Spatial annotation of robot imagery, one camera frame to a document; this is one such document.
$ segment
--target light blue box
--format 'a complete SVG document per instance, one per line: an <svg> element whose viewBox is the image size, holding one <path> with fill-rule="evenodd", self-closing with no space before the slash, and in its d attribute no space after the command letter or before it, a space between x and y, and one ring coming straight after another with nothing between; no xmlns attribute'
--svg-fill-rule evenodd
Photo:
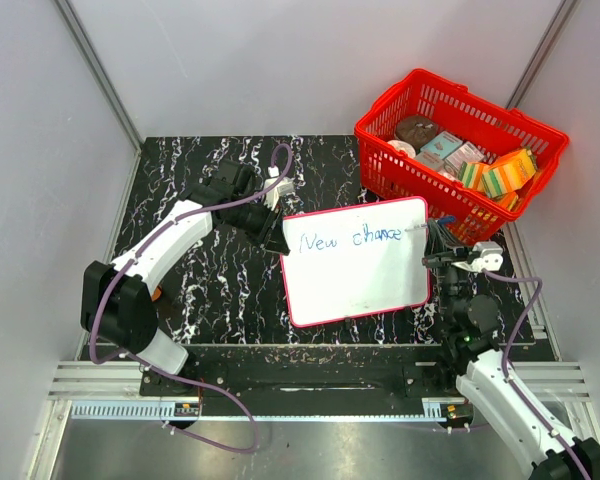
<svg viewBox="0 0 600 480"><path fill-rule="evenodd" d="M421 152L429 152L444 160L462 146L462 140L449 132L442 132L436 138L427 143Z"/></svg>

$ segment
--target black marble table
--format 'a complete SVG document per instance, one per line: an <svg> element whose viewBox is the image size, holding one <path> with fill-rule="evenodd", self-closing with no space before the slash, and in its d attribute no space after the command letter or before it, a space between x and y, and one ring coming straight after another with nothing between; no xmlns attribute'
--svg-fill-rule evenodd
<svg viewBox="0 0 600 480"><path fill-rule="evenodd" d="M353 136L149 138L127 204L116 255L141 240L167 215L177 196L217 168L222 158L266 172L271 152L287 142L294 152L296 193L284 198L285 214L378 201L361 189ZM279 166L284 166L285 156ZM505 247L501 273L513 274ZM280 258L252 246L242 233L221 226L191 249L166 275L156 302L161 328L184 344L427 344L437 321L436 288L426 305L324 326L295 328L289 321ZM500 306L504 342L524 307L516 286L473 277L474 293ZM528 322L517 343L533 343Z"/></svg>

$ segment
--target red basket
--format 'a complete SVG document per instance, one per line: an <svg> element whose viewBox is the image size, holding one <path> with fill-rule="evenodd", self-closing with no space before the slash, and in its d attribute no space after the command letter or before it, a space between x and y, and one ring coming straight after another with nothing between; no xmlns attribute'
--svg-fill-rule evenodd
<svg viewBox="0 0 600 480"><path fill-rule="evenodd" d="M394 138L398 122L415 114L430 118L441 131L473 143L485 154L487 163L517 148L530 148L537 155L538 173L518 191L515 211L448 180L387 144ZM505 222L522 215L551 179L569 143L564 133L517 109L505 110L469 93L463 85L420 69L387 90L356 124L355 134L363 187L385 199L424 197L429 216L456 217L451 230L470 245L490 238Z"/></svg>

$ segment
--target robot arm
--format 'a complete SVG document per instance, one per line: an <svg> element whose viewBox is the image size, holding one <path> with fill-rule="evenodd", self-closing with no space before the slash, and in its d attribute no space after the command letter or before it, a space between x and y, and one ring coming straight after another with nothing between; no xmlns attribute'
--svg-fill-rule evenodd
<svg viewBox="0 0 600 480"><path fill-rule="evenodd" d="M270 169L270 175L277 177L277 169ZM274 181L268 179L265 186ZM162 222L136 246L110 265L93 262L84 274L82 327L91 331L105 290L131 261L106 303L99 335L167 373L178 374L187 363L187 351L158 328L151 294L182 255L221 224L244 231L251 242L265 250L289 253L282 233L279 198L293 191L290 179L280 179L264 202L206 210L249 197L255 190L254 183L252 167L222 160L218 171L187 190Z"/></svg>
<svg viewBox="0 0 600 480"><path fill-rule="evenodd" d="M455 388L480 410L531 480L582 478L567 446L590 478L600 480L600 445L595 439L576 438L513 367L502 371L503 352L494 340L498 306L490 297L474 296L468 278L468 272L497 271L502 249L493 242L466 247L430 221L428 250L423 264L438 271L442 316L435 326L443 354L436 363L434 381L445 390Z"/></svg>

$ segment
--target marble tabletop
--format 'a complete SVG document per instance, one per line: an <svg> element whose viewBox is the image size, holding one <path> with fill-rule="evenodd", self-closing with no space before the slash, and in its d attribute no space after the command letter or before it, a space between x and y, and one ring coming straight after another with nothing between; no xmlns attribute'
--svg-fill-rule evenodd
<svg viewBox="0 0 600 480"><path fill-rule="evenodd" d="M360 187L353 136L167 137L147 139L116 243L116 255L157 225L191 182L207 177L222 158L266 172L281 142L294 152L296 192L284 198L286 215L344 207L379 199ZM281 168L286 159L280 160ZM505 247L500 273L513 274ZM289 321L280 257L220 226L189 250L165 276L156 302L161 328L182 343L226 344L426 344L438 318L435 282L427 304L393 313L295 328ZM472 277L474 293L492 295L500 306L498 332L508 336L524 307L517 286ZM517 343L533 343L528 322Z"/></svg>

